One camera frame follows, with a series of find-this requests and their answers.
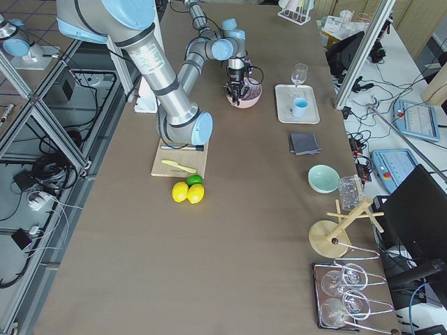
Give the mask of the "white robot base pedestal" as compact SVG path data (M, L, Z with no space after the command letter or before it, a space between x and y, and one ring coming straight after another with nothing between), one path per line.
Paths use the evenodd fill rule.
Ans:
M158 15L156 15L154 19L154 24L155 24L154 37L158 41L161 49L164 50ZM146 79L142 78L138 89L138 97L135 102L134 107L135 112L156 114L158 106L159 102L156 96L154 95L154 92L150 89Z

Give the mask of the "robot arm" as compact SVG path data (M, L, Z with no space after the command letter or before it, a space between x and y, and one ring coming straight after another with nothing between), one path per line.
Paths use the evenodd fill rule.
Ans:
M153 1L77 0L57 2L60 32L73 39L126 50L166 111L160 134L181 144L203 145L212 134L213 119L189 100L155 38Z
M202 73L206 61L226 61L226 95L234 106L249 95L249 67L245 31L238 29L234 18L224 20L216 31L209 27L199 1L185 1L184 6L192 19L193 28L198 32L186 47L185 60L179 72L179 82L185 92L190 93Z

